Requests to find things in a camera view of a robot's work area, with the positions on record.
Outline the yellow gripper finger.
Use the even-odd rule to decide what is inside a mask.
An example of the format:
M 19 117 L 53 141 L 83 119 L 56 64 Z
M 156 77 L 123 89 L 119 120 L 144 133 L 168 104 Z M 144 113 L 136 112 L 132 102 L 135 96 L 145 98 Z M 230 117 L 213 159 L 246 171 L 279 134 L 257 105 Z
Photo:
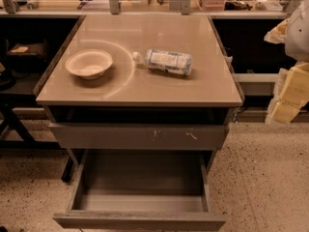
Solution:
M 286 31 L 289 19 L 285 19 L 266 33 L 264 41 L 271 44 L 283 44 L 286 40 Z
M 289 70 L 279 71 L 265 122 L 267 124 L 289 124 L 308 102 L 309 63 L 297 62 Z

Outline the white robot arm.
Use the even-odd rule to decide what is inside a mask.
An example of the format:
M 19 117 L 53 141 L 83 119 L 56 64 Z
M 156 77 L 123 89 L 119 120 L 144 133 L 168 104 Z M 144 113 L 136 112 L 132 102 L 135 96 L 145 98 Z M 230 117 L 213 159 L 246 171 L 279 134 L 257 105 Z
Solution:
M 290 17 L 267 32 L 264 41 L 284 44 L 296 60 L 289 70 L 280 69 L 267 108 L 266 123 L 289 124 L 309 102 L 309 0 L 300 0 Z

